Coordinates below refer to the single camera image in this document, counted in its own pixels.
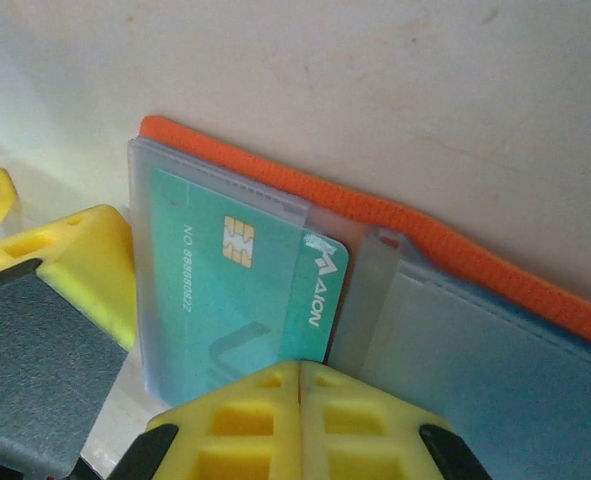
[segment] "orange elastic band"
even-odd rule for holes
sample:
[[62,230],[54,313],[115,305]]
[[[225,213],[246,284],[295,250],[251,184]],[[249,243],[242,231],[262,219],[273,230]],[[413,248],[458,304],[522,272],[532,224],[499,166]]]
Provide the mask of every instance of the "orange elastic band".
[[159,116],[140,135],[352,220],[403,232],[432,262],[482,285],[591,342],[591,303],[525,272],[410,207],[279,165]]

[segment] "card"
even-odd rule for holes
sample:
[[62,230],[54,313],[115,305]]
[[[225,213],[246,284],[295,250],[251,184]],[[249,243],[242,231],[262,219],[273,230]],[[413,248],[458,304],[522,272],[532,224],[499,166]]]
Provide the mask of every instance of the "card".
[[161,169],[150,191],[166,402],[278,361],[323,360],[348,265],[341,243]]

